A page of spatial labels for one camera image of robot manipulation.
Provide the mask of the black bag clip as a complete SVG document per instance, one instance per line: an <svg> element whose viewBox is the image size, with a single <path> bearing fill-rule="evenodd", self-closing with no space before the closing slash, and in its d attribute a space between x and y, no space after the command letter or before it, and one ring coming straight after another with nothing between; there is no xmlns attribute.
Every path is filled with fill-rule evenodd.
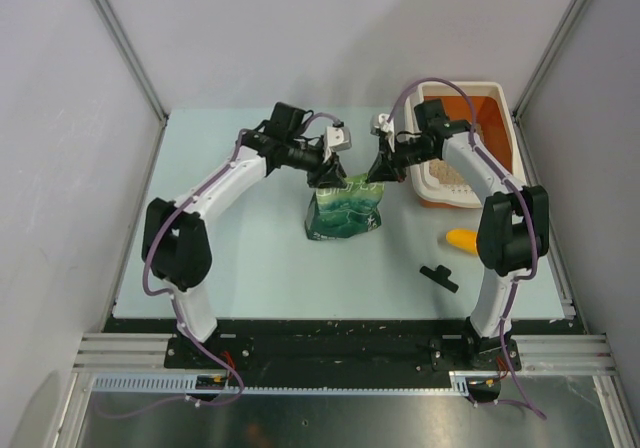
<svg viewBox="0 0 640 448"><path fill-rule="evenodd" d="M459 285L451 280L452 271L444 265L435 268L423 265L419 272L451 293L457 293L459 290Z"/></svg>

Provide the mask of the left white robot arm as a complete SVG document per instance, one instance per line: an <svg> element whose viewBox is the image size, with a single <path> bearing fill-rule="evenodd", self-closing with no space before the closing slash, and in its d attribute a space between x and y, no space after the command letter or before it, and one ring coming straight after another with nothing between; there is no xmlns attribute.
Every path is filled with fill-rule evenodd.
<svg viewBox="0 0 640 448"><path fill-rule="evenodd" d="M254 129L242 129L224 163L185 194L152 200L145 212L142 287L149 297L169 296L177 327L189 337L186 355L197 366L214 365L220 342L211 337L218 321L205 280L213 265L210 226L249 188L274 170L307 175L311 188L344 188L339 152L349 149L344 122L283 102Z"/></svg>

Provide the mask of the green litter bag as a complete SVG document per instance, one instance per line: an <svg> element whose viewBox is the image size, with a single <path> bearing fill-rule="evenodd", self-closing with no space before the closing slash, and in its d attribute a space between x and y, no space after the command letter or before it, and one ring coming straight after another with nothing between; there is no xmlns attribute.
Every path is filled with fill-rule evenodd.
<svg viewBox="0 0 640 448"><path fill-rule="evenodd" d="M367 182L367 175L348 177L344 188L316 189L304 220L312 241L348 239L381 227L379 204L385 185Z"/></svg>

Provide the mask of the orange plastic scoop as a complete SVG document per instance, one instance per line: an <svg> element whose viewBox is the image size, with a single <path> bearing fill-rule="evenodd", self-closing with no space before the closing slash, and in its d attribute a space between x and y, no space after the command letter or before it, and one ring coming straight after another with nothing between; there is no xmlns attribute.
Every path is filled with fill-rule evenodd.
<svg viewBox="0 0 640 448"><path fill-rule="evenodd" d="M473 256L478 255L477 232L468 229L453 229L446 233L445 239L452 247Z"/></svg>

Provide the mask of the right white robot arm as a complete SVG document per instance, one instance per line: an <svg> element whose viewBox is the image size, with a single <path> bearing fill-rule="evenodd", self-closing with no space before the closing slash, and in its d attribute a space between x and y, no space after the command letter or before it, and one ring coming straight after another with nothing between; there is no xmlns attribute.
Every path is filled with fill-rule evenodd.
<svg viewBox="0 0 640 448"><path fill-rule="evenodd" d="M460 173L481 202L476 249L484 274L454 355L473 369L484 369L497 355L509 355L518 287L536 276L539 260L548 253L549 196L543 187L517 179L487 151L474 119L450 119L439 99L424 100L413 111L415 132L397 133L389 114L373 119L371 132L379 148L367 179L401 182L407 168L439 159Z"/></svg>

